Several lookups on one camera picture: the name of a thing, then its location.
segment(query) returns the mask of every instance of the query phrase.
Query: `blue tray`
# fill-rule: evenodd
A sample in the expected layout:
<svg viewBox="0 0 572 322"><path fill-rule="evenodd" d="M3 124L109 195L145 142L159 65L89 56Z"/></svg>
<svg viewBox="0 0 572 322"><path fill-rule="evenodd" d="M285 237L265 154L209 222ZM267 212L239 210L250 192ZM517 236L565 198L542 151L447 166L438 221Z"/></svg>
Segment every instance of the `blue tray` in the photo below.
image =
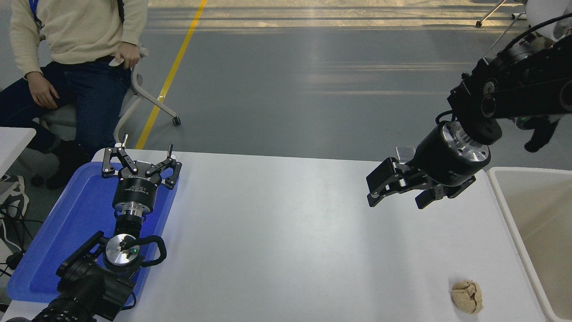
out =
<svg viewBox="0 0 572 322"><path fill-rule="evenodd" d="M56 287L60 278L55 271L62 262L98 230L105 237L113 236L112 201L116 187L117 178L101 177L101 162L84 164L76 171L10 278L7 290L11 299L49 303L59 295ZM173 190L159 187L155 208L143 223L141 237L161 235L176 190L177 186ZM140 254L146 260L155 259L156 248L155 244L143 246ZM133 277L137 283L133 292L137 297L149 269L142 268Z"/></svg>

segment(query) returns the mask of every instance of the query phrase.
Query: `hand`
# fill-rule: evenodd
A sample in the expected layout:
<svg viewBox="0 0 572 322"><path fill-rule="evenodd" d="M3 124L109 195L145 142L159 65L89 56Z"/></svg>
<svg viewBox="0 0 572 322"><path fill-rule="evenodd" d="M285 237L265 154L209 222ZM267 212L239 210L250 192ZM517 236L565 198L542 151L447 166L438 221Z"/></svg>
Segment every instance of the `hand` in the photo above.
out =
<svg viewBox="0 0 572 322"><path fill-rule="evenodd" d="M115 54L115 59L117 61L121 61L122 58L124 59L123 69L135 67L135 64L137 64L141 59L137 45L122 42L119 50Z"/></svg>
<svg viewBox="0 0 572 322"><path fill-rule="evenodd" d="M59 99L58 92L40 72L29 72L26 74L26 78L28 79L30 94L32 94L36 104L49 109L58 108L54 101L54 97Z"/></svg>

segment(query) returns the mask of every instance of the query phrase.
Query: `man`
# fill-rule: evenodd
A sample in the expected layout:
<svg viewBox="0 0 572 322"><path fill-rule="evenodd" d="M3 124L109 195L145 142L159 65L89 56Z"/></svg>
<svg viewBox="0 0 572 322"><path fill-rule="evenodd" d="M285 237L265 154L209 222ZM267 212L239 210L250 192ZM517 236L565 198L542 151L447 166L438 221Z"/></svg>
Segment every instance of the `man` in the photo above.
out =
<svg viewBox="0 0 572 322"><path fill-rule="evenodd" d="M46 186L67 184L99 149L112 146L113 130L138 63L147 0L125 0L124 22L117 0L13 0L10 41L24 78L0 92L0 126L36 130L29 148L53 153L58 172ZM41 35L52 62L40 68ZM117 67L112 60L124 61ZM33 119L76 102L74 141L63 141Z"/></svg>

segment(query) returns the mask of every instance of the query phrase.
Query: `gray floor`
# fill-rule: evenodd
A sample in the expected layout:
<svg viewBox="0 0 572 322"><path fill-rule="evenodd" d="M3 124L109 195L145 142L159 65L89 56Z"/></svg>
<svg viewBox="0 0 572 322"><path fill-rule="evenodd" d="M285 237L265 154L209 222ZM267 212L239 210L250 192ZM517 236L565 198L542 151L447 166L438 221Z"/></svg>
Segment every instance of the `gray floor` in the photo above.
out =
<svg viewBox="0 0 572 322"><path fill-rule="evenodd" d="M508 2L481 28L496 0L208 0L145 148L225 154L383 160L416 146L449 109L448 92L523 6ZM0 0L0 87L18 77L9 48L10 0ZM200 0L150 1L142 42L144 87L158 95ZM518 21L510 37L527 28ZM41 61L49 61L41 48ZM152 109L143 104L123 131L134 147ZM572 170L572 118L536 154L531 133L501 122L491 166ZM25 151L35 172L55 160ZM31 173L19 164L13 174ZM59 193L29 187L29 216L42 218Z"/></svg>

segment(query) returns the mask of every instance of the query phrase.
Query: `table surface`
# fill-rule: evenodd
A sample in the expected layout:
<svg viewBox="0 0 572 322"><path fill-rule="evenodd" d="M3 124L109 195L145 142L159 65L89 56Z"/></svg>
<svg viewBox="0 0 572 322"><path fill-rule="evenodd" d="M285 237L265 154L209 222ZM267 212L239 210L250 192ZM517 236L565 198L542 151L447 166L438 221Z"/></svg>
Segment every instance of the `table surface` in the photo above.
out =
<svg viewBox="0 0 572 322"><path fill-rule="evenodd" d="M424 210L417 191L370 208L378 162L176 155L167 259L115 321L545 321L483 171ZM451 301L464 279L483 291L476 316ZM13 301L2 321L45 306Z"/></svg>
<svg viewBox="0 0 572 322"><path fill-rule="evenodd" d="M0 127L0 175L6 173L34 135L32 128Z"/></svg>

